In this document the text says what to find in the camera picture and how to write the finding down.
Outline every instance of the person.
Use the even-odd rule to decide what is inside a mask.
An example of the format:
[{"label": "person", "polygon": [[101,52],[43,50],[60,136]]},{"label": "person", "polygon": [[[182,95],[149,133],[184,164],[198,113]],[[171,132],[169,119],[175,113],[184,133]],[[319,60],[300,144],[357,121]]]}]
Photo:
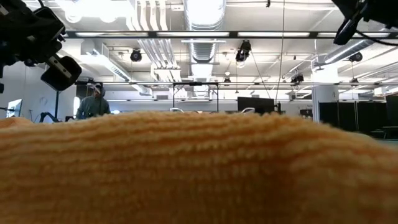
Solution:
[{"label": "person", "polygon": [[109,103],[104,99],[104,96],[105,89],[97,84],[94,87],[93,95],[87,96],[81,101],[76,113],[76,119],[87,119],[98,115],[110,114]]}]

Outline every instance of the computer monitor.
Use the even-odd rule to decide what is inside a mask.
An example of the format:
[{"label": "computer monitor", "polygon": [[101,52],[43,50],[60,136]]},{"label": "computer monitor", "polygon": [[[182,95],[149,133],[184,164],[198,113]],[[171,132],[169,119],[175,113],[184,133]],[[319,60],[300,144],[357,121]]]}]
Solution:
[{"label": "computer monitor", "polygon": [[8,103],[7,118],[12,116],[21,116],[22,99],[14,100]]},{"label": "computer monitor", "polygon": [[264,114],[275,111],[274,99],[238,97],[238,111],[254,108],[255,113]]}]

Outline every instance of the black curtain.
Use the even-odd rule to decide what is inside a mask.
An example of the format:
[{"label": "black curtain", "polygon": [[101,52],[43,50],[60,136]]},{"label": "black curtain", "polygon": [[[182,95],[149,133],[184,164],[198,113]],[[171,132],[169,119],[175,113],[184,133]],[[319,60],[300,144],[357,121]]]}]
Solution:
[{"label": "black curtain", "polygon": [[338,104],[319,103],[319,117],[323,123],[330,124],[339,128],[338,124]]},{"label": "black curtain", "polygon": [[389,126],[398,126],[398,96],[386,96]]},{"label": "black curtain", "polygon": [[385,103],[359,102],[358,131],[370,133],[387,125],[387,109]]},{"label": "black curtain", "polygon": [[355,103],[338,103],[339,127],[345,131],[356,131]]}]

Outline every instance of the terry cloth fabric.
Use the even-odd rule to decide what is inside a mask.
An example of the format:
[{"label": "terry cloth fabric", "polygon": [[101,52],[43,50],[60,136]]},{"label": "terry cloth fabric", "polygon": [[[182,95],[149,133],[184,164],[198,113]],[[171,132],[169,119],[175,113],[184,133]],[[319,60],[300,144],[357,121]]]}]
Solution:
[{"label": "terry cloth fabric", "polygon": [[301,118],[7,123],[2,224],[398,223],[398,151]]}]

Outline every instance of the fluorescent light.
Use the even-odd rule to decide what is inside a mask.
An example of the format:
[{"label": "fluorescent light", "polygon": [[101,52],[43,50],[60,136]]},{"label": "fluorescent light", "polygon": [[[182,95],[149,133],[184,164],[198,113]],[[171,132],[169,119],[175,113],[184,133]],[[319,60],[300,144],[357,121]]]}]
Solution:
[{"label": "fluorescent light", "polygon": [[309,32],[238,32],[238,37],[308,37]]},{"label": "fluorescent light", "polygon": [[76,32],[78,37],[148,37],[147,32]]},{"label": "fluorescent light", "polygon": [[137,82],[139,85],[173,85],[172,82]]},{"label": "fluorescent light", "polygon": [[183,44],[225,44],[225,40],[181,40]]},{"label": "fluorescent light", "polygon": [[390,33],[388,33],[388,32],[364,32],[363,34],[368,35],[370,37],[375,37],[375,38],[388,37],[390,35]]},{"label": "fluorescent light", "polygon": [[158,37],[227,37],[229,32],[158,32]]},{"label": "fluorescent light", "polygon": [[107,83],[103,83],[103,85],[130,85],[130,83],[128,82],[107,82]]},{"label": "fluorescent light", "polygon": [[318,34],[318,37],[335,37],[336,33],[334,32],[322,32]]},{"label": "fluorescent light", "polygon": [[78,37],[98,37],[104,34],[103,32],[77,32]]},{"label": "fluorescent light", "polygon": [[[388,35],[390,35],[390,33],[388,32],[364,32],[363,34],[375,38],[388,37]],[[318,37],[334,37],[334,36],[336,36],[335,32],[321,32],[318,34]],[[354,34],[353,37],[362,37],[362,36],[359,34]]]}]

